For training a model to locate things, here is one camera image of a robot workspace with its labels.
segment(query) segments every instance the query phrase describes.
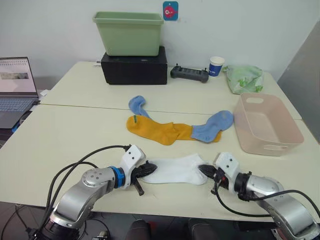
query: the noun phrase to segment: black box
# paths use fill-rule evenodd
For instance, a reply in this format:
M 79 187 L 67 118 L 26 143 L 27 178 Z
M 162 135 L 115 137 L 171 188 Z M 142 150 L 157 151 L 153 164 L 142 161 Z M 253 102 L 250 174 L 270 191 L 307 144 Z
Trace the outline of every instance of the black box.
M 164 85 L 167 84 L 165 47 L 158 56 L 109 56 L 104 54 L 101 67 L 108 84 Z

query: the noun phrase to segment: yellow sock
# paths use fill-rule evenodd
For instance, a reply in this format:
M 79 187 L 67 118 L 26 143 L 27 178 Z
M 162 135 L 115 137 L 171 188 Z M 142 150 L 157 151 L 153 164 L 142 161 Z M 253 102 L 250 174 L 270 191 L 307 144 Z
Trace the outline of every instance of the yellow sock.
M 183 123 L 174 124 L 173 122 L 161 124 L 152 119 L 133 115 L 128 118 L 126 128 L 140 137 L 154 140 L 163 145 L 171 145 L 176 140 L 196 140 L 191 138 L 192 126 Z M 217 134 L 214 142 L 221 138 L 221 131 Z

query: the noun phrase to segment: laptop keyboard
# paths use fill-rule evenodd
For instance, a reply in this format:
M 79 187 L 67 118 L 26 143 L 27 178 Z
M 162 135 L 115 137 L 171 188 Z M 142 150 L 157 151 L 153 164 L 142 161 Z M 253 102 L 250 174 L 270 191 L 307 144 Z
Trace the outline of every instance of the laptop keyboard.
M 0 111 L 4 112 L 24 112 L 26 108 L 34 101 L 28 98 L 0 98 Z

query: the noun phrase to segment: sock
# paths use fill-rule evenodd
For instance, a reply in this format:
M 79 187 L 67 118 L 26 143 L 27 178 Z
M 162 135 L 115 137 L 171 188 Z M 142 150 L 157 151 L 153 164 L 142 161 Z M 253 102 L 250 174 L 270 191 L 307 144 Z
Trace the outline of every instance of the sock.
M 140 137 L 156 141 L 163 145 L 171 145 L 176 140 L 195 140 L 191 138 L 192 127 L 190 125 L 173 122 L 161 124 L 150 118 L 134 115 L 128 118 L 126 128 Z M 214 142 L 220 140 L 218 134 Z
M 234 122 L 234 116 L 229 111 L 219 111 L 211 116 L 204 125 L 192 126 L 191 137 L 205 143 L 210 143 L 219 131 L 227 130 Z
M 143 96 L 135 96 L 129 101 L 129 108 L 135 115 L 149 117 L 148 113 L 142 108 L 142 106 L 146 103 L 146 100 Z
M 146 183 L 188 183 L 202 185 L 208 180 L 208 177 L 198 169 L 199 165 L 208 163 L 202 160 L 197 153 L 181 158 L 150 159 L 149 162 L 155 164 L 157 169 L 150 175 L 142 178 Z

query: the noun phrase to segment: laptop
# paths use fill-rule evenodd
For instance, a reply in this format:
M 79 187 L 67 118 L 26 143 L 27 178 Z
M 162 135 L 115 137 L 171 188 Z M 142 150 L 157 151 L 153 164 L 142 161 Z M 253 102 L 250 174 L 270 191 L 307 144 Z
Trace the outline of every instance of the laptop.
M 0 57 L 0 129 L 11 129 L 38 94 L 27 57 Z

